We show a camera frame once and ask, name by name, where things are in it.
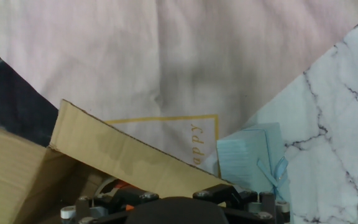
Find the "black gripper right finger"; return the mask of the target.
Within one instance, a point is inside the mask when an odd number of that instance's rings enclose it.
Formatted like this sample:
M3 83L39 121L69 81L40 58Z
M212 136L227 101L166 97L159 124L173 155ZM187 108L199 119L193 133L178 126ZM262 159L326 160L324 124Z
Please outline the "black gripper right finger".
M276 199L272 192L256 192L238 185L218 184L197 191L193 198L211 202L221 207L228 223L274 223L290 224L290 204Z

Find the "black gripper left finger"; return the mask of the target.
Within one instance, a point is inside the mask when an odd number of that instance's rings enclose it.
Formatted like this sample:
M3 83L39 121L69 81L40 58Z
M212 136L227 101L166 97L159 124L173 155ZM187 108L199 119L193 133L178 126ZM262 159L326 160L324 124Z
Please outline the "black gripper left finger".
M80 196L74 205L60 209L62 223L120 223L125 219L127 206L136 207L159 199L146 191L110 191L93 198Z

